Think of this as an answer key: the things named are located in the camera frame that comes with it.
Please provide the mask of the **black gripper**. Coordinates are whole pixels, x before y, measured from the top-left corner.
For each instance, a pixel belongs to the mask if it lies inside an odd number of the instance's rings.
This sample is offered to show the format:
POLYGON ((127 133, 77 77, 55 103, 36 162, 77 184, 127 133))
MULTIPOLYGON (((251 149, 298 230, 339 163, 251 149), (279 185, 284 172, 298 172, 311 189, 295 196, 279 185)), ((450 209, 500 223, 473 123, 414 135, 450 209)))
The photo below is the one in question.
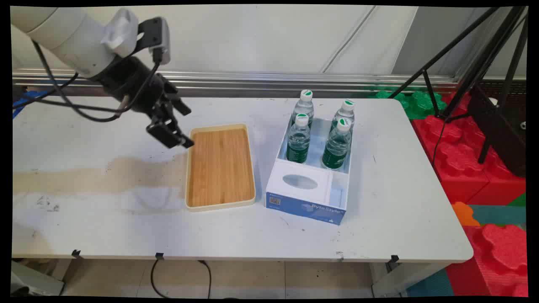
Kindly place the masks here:
POLYGON ((131 110, 151 119, 146 132, 164 146, 189 149, 195 143, 179 128, 173 107, 183 116, 189 115, 191 109, 182 101, 177 87, 157 73, 158 67, 160 63, 150 69, 137 57, 116 56, 104 71, 92 76, 91 81, 102 85, 104 91, 119 102, 129 96, 129 101, 134 102, 131 110), (156 103, 160 100, 169 100, 171 104, 156 103))

